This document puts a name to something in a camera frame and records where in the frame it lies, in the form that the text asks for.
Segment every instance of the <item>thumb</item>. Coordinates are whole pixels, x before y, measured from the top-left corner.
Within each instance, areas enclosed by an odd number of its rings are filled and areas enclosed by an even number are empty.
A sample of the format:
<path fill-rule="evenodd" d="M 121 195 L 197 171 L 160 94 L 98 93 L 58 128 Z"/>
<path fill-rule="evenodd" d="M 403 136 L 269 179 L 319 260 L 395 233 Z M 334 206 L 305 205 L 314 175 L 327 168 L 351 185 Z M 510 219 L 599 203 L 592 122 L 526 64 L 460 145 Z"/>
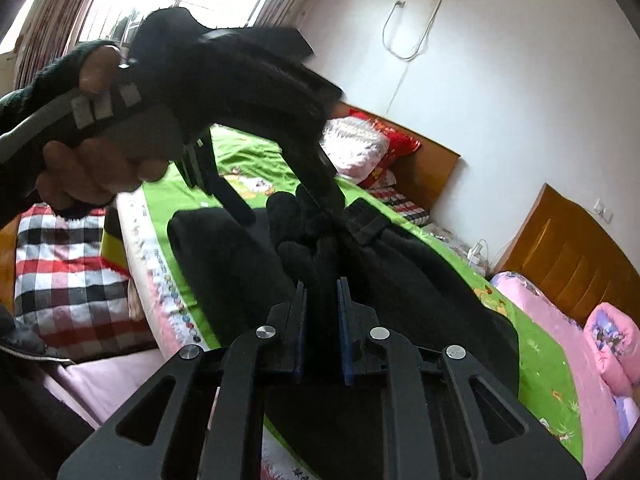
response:
<path fill-rule="evenodd" d="M 103 92 L 115 79 L 119 65 L 120 51 L 116 46 L 103 45 L 96 48 L 80 69 L 80 90 L 87 94 Z"/>

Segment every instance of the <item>headboard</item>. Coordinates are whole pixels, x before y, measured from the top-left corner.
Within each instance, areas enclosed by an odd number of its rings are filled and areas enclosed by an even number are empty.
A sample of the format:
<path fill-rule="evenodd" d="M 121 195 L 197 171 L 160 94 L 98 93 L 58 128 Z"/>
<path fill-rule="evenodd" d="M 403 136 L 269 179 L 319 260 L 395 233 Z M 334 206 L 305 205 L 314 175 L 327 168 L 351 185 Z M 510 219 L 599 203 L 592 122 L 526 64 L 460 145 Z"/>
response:
<path fill-rule="evenodd" d="M 545 184 L 494 269 L 535 283 L 567 316 L 584 325 L 607 301 L 640 324 L 640 276 L 589 212 Z"/>
<path fill-rule="evenodd" d="M 335 108 L 333 118 L 347 117 L 352 108 L 361 110 L 400 132 L 420 140 L 422 147 L 419 150 L 398 158 L 390 169 L 398 181 L 394 187 L 409 200 L 428 211 L 442 193 L 460 156 L 434 140 L 347 103 L 340 103 Z"/>

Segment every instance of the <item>plaid cushion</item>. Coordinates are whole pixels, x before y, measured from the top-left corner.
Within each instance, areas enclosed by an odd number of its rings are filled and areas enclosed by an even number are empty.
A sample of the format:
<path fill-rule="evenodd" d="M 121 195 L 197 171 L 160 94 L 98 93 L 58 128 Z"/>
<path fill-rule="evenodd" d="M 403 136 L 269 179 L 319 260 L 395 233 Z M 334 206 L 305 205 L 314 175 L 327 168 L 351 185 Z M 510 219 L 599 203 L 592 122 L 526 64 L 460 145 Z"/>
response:
<path fill-rule="evenodd" d="M 128 280 L 100 258 L 104 209 L 64 220 L 44 204 L 20 218 L 15 316 L 75 361 L 153 346 L 146 320 L 129 319 Z"/>
<path fill-rule="evenodd" d="M 380 202 L 385 203 L 396 213 L 401 214 L 405 219 L 415 225 L 426 225 L 429 222 L 429 212 L 415 205 L 411 200 L 403 194 L 398 193 L 392 187 L 382 187 L 367 189 L 370 195 L 374 196 Z"/>

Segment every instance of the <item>red pillow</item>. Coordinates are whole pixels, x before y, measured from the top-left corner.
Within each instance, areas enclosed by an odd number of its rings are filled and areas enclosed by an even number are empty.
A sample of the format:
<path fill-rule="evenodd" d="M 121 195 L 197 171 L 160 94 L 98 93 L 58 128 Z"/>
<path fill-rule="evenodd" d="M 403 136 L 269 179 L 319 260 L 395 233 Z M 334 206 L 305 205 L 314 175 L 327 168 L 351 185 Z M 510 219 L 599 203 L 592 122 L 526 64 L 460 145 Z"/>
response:
<path fill-rule="evenodd" d="M 391 166 L 397 158 L 403 155 L 409 155 L 410 153 L 413 153 L 421 147 L 421 143 L 419 140 L 416 140 L 413 137 L 410 137 L 391 126 L 388 126 L 388 124 L 383 123 L 375 117 L 371 117 L 369 114 L 366 114 L 363 111 L 351 108 L 349 110 L 349 115 L 352 117 L 357 117 L 359 119 L 364 119 L 365 121 L 369 121 L 369 123 L 372 124 L 377 131 L 379 131 L 387 139 L 389 139 L 389 148 L 388 150 L 386 150 L 385 155 L 382 157 L 373 171 L 369 173 L 369 176 L 358 184 L 364 189 L 373 186 L 373 184 L 376 183 L 376 181 L 382 176 L 383 173 L 385 173 L 386 170 L 388 170 L 389 166 Z"/>

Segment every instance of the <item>finger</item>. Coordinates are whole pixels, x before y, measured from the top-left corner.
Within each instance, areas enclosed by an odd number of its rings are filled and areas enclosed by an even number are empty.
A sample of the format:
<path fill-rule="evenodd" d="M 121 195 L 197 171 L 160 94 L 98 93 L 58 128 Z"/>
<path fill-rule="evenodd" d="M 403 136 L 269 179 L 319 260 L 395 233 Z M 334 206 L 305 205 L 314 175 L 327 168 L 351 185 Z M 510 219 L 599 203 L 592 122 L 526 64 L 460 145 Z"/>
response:
<path fill-rule="evenodd" d="M 74 150 L 52 140 L 42 150 L 49 173 L 60 181 L 62 189 L 71 197 L 89 204 L 106 204 L 113 193 L 98 186 L 85 171 Z"/>
<path fill-rule="evenodd" d="M 166 173 L 169 163 L 166 160 L 148 158 L 138 165 L 138 178 L 145 182 L 157 182 Z"/>
<path fill-rule="evenodd" d="M 135 165 L 108 139 L 84 140 L 76 148 L 76 155 L 93 181 L 112 195 L 140 186 Z"/>
<path fill-rule="evenodd" d="M 56 211 L 71 207 L 74 200 L 62 189 L 62 184 L 49 171 L 43 171 L 36 179 L 36 189 L 43 202 Z"/>
<path fill-rule="evenodd" d="M 116 46 L 104 45 L 96 48 L 84 60 L 80 69 L 79 86 L 87 94 L 99 94 L 113 82 L 120 65 L 120 51 Z"/>

